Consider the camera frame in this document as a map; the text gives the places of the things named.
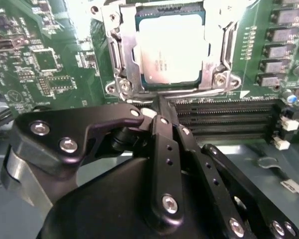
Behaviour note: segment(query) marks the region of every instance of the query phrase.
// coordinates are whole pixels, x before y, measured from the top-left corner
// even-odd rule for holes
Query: screw
[[[234,219],[234,218],[231,218],[229,220],[229,225],[230,225],[230,228],[231,230],[233,230],[233,232],[239,237],[239,238],[242,238],[244,236],[244,229],[243,227],[239,224],[239,222]]]
[[[210,150],[212,151],[213,154],[215,154],[215,155],[217,154],[217,150],[214,149],[213,147],[210,147]]]
[[[278,232],[279,235],[281,235],[281,236],[285,235],[284,229],[280,226],[280,224],[278,222],[273,221],[273,227],[276,230],[276,232]]]
[[[182,130],[183,130],[183,132],[184,132],[186,135],[189,135],[189,133],[190,133],[190,132],[189,132],[189,130],[188,130],[188,129],[186,129],[186,128],[183,128]]]
[[[50,127],[41,122],[33,123],[30,128],[33,133],[40,136],[44,136],[50,132]]]
[[[134,115],[134,116],[136,116],[136,117],[140,116],[140,113],[138,113],[135,110],[131,110],[131,114]]]
[[[162,199],[163,207],[171,214],[175,214],[178,210],[177,202],[171,196],[164,196]]]
[[[164,123],[164,124],[168,124],[168,121],[167,121],[166,119],[164,119],[164,118],[160,118],[160,121],[161,121],[162,123]]]
[[[217,74],[215,77],[215,84],[217,86],[222,86],[226,83],[226,77],[224,75],[221,74]]]
[[[123,91],[129,91],[131,89],[131,83],[128,80],[121,80],[119,84]]]
[[[67,153],[74,153],[78,149],[78,144],[70,138],[64,138],[60,141],[60,148]]]
[[[296,236],[296,232],[294,231],[294,229],[292,228],[292,226],[290,225],[290,223],[285,222],[285,226],[286,226],[287,230],[295,237]]]

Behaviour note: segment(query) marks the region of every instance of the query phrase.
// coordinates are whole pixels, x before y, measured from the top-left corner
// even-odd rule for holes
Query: motherboard
[[[14,116],[163,95],[201,140],[264,137],[280,101],[299,141],[299,0],[0,0],[0,93]]]

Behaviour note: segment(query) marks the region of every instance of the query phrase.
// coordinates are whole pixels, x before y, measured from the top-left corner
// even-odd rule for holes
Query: gray surface
[[[279,184],[270,170],[256,166],[257,155],[244,146],[226,146],[220,149],[269,197],[299,228],[299,195],[292,194]],[[281,152],[264,147],[265,152],[276,157],[281,167],[299,183],[299,145]],[[6,142],[0,142],[0,167],[6,151]],[[123,159],[104,159],[82,167],[78,183],[83,184],[96,175],[121,163]],[[0,239],[33,239],[43,220],[39,211],[0,187]]]

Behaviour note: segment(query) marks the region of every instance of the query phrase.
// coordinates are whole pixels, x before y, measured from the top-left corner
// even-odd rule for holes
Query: white connector
[[[287,150],[290,147],[290,143],[286,140],[282,140],[279,137],[274,137],[274,145],[278,150]]]
[[[294,131],[299,128],[299,122],[286,117],[281,117],[283,129],[286,131]]]

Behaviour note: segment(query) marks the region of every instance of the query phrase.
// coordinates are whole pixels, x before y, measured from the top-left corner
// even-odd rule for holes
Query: cpu socket
[[[256,0],[167,0],[97,6],[115,80],[105,91],[129,102],[199,98],[232,91],[239,20]]]

